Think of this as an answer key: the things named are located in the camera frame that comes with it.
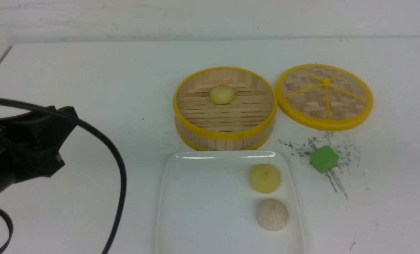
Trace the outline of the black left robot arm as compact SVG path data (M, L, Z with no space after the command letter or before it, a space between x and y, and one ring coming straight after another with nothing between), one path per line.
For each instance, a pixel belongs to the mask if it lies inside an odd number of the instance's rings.
M0 118L0 193L65 166L59 151L76 124L33 111Z

